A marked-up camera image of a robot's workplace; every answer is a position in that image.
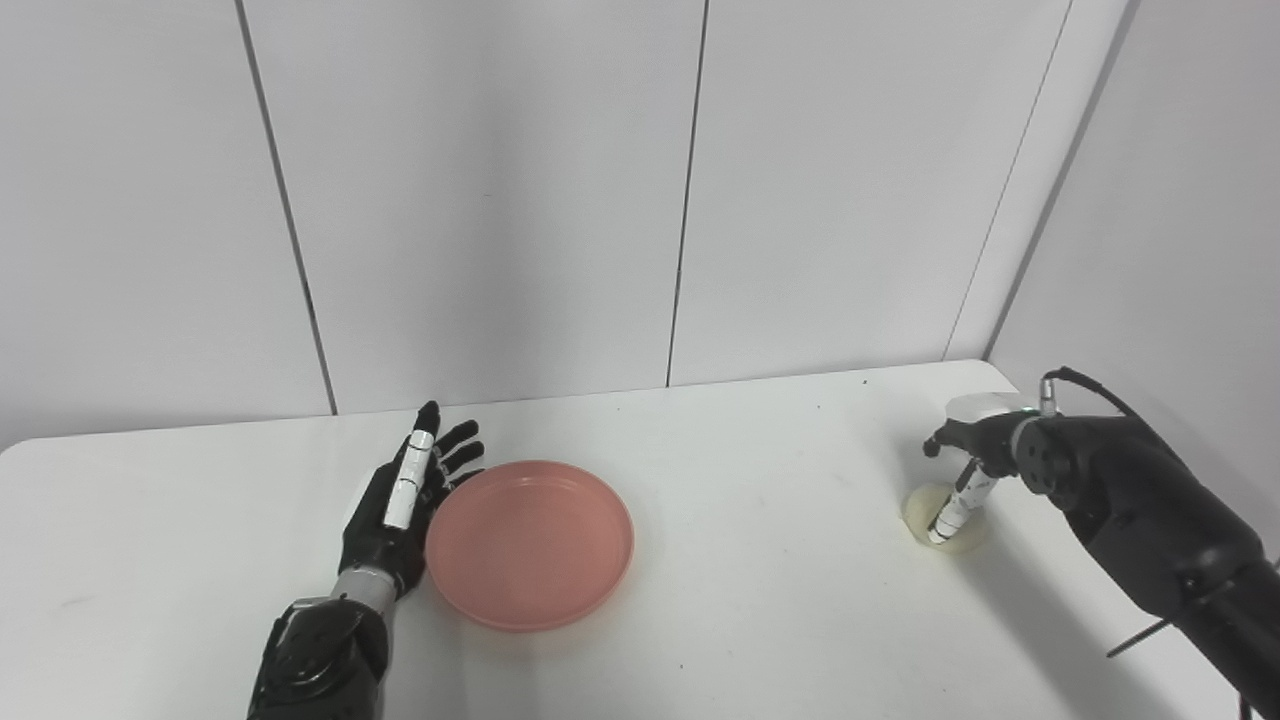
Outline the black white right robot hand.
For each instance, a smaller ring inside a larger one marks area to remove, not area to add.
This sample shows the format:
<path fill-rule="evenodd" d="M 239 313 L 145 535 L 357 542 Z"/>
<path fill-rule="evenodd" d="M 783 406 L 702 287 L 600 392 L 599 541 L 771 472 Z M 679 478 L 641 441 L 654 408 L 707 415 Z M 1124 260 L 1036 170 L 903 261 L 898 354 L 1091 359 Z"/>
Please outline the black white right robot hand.
<path fill-rule="evenodd" d="M 1041 415 L 1037 401 L 1018 392 L 986 392 L 950 400 L 945 420 L 922 443 L 927 457 L 943 448 L 968 455 L 959 478 L 925 515 L 923 539 L 937 548 L 957 548 L 975 538 L 979 518 L 997 483 L 1016 477 L 1014 441 L 1019 428 Z"/>

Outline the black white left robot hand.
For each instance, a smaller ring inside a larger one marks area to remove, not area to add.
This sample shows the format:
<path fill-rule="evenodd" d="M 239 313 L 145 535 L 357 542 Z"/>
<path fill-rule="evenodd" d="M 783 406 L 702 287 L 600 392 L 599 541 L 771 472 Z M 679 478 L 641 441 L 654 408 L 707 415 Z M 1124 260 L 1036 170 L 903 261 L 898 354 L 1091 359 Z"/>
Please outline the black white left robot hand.
<path fill-rule="evenodd" d="M 393 457 L 372 474 L 342 533 L 339 571 L 372 568 L 389 577 L 396 597 L 415 589 L 426 570 L 430 523 L 463 483 L 481 470 L 480 424 L 470 419 L 442 430 L 439 402 L 417 411 Z"/>

